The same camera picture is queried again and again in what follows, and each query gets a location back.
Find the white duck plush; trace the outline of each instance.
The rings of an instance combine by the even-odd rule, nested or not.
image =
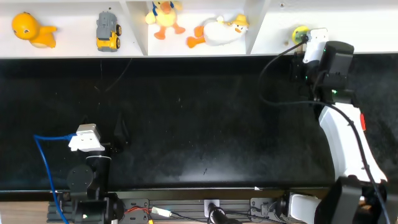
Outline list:
[[[188,37],[187,45],[194,48],[196,45],[206,43],[210,46],[229,44],[240,39],[247,31],[249,24],[246,16],[239,14],[232,22],[224,22],[222,16],[217,19],[207,19],[203,26],[195,28],[195,37]]]

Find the toy truck wheel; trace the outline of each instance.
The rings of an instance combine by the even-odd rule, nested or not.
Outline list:
[[[122,35],[122,27],[119,24],[116,25],[116,35]]]
[[[117,48],[117,49],[120,48],[120,39],[119,39],[119,37],[116,38],[116,48]]]

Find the toy head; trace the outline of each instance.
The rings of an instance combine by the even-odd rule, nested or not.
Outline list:
[[[12,20],[15,35],[22,40],[30,40],[39,34],[40,24],[27,12],[18,14]]]
[[[235,28],[235,31],[239,34],[245,34],[248,31],[249,24],[246,20],[246,16],[239,14],[235,21],[232,22],[232,26]]]
[[[154,7],[162,10],[165,14],[169,14],[174,8],[174,4],[171,1],[154,1]]]

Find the plush toy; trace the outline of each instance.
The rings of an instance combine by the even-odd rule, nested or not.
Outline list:
[[[18,14],[12,20],[12,29],[15,35],[38,48],[55,47],[55,39],[52,32],[57,31],[54,26],[42,26],[27,12]]]
[[[152,2],[152,11],[148,13],[145,21],[148,24],[154,24],[160,26],[160,31],[155,33],[155,37],[159,40],[164,40],[166,38],[166,28],[173,27],[176,34],[182,34],[185,29],[178,26],[177,24],[177,14],[175,9],[182,10],[182,5],[180,2],[176,1],[154,1]]]
[[[210,46],[229,44],[240,39],[248,30],[246,16],[239,14],[232,22],[224,22],[222,16],[208,19],[203,26],[195,28],[195,37],[188,37],[187,45],[194,48],[197,44],[206,43]]]

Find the blue cable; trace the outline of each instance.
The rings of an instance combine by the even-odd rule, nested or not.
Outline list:
[[[67,136],[60,136],[60,137],[43,137],[43,136],[38,136],[38,135],[33,135],[33,138],[35,139],[36,145],[39,148],[40,154],[42,155],[43,158],[43,162],[45,165],[45,169],[47,170],[47,174],[49,175],[49,181],[50,181],[50,186],[51,186],[51,190],[52,190],[52,196],[54,197],[54,203],[55,206],[57,208],[58,213],[60,214],[62,220],[66,223],[69,224],[68,220],[65,218],[65,216],[62,213],[61,207],[58,204],[58,200],[57,200],[57,195],[55,194],[55,187],[54,187],[54,183],[52,181],[52,176],[51,176],[51,172],[50,172],[50,168],[49,165],[47,164],[47,160],[45,159],[44,153],[43,153],[43,149],[42,146],[39,143],[39,140],[44,140],[44,141],[59,141],[59,140],[66,140],[66,141],[70,141],[72,139],[73,136],[76,136],[76,134],[69,134]]]

